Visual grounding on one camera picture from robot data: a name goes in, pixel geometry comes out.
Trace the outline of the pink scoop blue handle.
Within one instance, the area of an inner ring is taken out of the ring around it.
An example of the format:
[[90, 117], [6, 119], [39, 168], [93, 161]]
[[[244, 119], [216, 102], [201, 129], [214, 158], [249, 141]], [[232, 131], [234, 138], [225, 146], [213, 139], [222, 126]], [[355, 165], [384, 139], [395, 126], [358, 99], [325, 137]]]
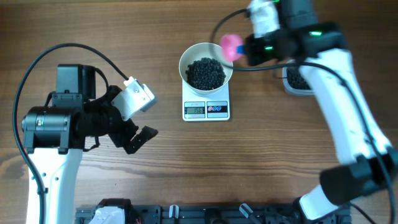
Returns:
[[220, 47], [226, 61], [234, 62], [246, 54], [243, 39], [238, 34], [226, 34], [220, 39]]

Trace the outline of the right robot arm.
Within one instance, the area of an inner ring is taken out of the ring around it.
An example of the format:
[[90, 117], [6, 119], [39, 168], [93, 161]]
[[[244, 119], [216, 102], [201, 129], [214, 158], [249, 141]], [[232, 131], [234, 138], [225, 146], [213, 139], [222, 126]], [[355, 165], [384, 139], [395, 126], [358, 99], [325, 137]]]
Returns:
[[310, 1], [252, 1], [245, 14], [253, 24], [244, 47], [249, 71], [265, 70], [272, 59], [299, 70], [326, 119], [340, 163], [321, 172], [319, 185], [287, 216], [295, 223], [314, 223], [357, 198], [386, 190], [394, 223], [397, 151], [364, 99], [339, 25], [320, 22]]

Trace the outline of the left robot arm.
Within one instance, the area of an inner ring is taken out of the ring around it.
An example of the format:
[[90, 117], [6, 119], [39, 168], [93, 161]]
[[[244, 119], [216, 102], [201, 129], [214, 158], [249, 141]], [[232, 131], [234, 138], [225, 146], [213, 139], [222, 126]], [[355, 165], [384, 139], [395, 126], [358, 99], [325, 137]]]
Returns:
[[106, 85], [96, 97], [95, 80], [103, 72], [93, 66], [65, 64], [57, 67], [52, 105], [35, 106], [22, 120], [23, 145], [43, 188], [29, 184], [27, 222], [71, 223], [74, 213], [75, 182], [85, 139], [107, 135], [113, 144], [134, 154], [157, 135], [156, 129], [139, 128], [132, 122], [138, 111], [147, 111], [157, 98], [150, 88], [130, 77], [125, 89]]

